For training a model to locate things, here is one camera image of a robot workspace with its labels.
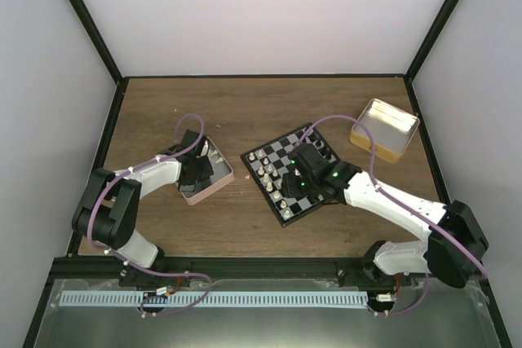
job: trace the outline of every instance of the white wall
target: white wall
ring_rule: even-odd
[[[453,198],[474,210],[504,323],[522,346],[522,2],[461,0],[414,81]]]
[[[0,345],[14,347],[66,250],[114,84],[67,0],[0,7]]]
[[[124,75],[405,73],[444,0],[84,0]]]

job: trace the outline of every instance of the wall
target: wall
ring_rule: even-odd
[[[84,0],[124,75],[404,73],[444,0]]]
[[[67,0],[0,0],[1,346],[65,253],[114,84]]]
[[[522,2],[461,0],[414,81],[452,197],[475,211],[514,346],[522,346]]]

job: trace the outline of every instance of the gray floor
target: gray floor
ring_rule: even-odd
[[[336,289],[301,280],[304,289]],[[216,289],[281,290],[295,282],[221,282]],[[339,309],[194,309],[182,315],[142,319],[135,308],[71,308],[56,305],[62,288],[86,289],[80,280],[58,281],[36,347],[473,347],[499,346],[485,298],[475,283],[463,290],[431,282],[426,301],[407,315],[374,318]],[[107,289],[106,283],[90,289]],[[398,306],[420,289],[402,288]]]

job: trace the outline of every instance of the chessboard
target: chessboard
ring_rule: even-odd
[[[288,134],[241,154],[241,160],[283,227],[325,205],[322,196],[318,196],[317,199],[311,197],[296,199],[286,198],[281,194],[283,174],[295,170],[288,154],[311,124],[300,126]],[[311,143],[322,156],[328,157],[330,162],[340,161],[318,130],[314,129],[303,142]]]

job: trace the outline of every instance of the wooden tabletop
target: wooden tabletop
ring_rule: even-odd
[[[174,126],[187,112],[206,122],[234,169],[235,180],[189,206],[176,186],[142,199],[137,228],[168,255],[359,257],[376,240],[413,237],[362,209],[328,205],[281,228],[240,154],[332,113],[358,117],[372,99],[412,112],[401,78],[151,78],[130,80],[105,168],[118,170],[153,157],[174,143]],[[199,130],[197,121],[186,126]],[[318,129],[345,161],[366,169],[369,153],[350,144],[351,123]],[[377,159],[376,176],[399,189],[437,200],[418,134],[397,164]],[[84,240],[80,254],[96,254]]]

